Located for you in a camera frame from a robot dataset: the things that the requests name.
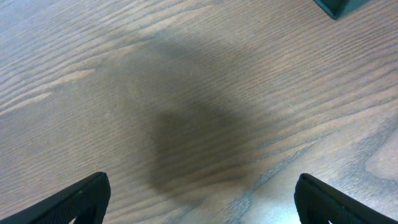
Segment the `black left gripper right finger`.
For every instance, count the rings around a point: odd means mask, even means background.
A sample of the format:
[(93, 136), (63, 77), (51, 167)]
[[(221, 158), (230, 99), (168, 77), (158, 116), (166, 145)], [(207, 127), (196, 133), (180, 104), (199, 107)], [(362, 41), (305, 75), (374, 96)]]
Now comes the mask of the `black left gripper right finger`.
[(302, 224), (397, 224), (307, 173), (296, 183), (294, 201)]

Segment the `dark green box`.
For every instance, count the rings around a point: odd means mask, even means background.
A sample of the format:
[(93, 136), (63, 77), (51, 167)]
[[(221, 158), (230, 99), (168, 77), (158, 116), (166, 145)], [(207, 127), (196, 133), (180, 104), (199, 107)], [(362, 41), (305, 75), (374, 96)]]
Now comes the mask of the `dark green box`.
[(370, 0), (314, 0), (332, 19), (339, 20), (358, 10)]

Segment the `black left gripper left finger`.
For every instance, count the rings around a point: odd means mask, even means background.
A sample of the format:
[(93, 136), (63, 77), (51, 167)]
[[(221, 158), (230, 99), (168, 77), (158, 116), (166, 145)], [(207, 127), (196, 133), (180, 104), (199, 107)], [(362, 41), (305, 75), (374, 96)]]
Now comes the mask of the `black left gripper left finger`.
[(109, 179), (95, 172), (41, 202), (1, 220), (1, 224), (102, 224), (111, 196)]

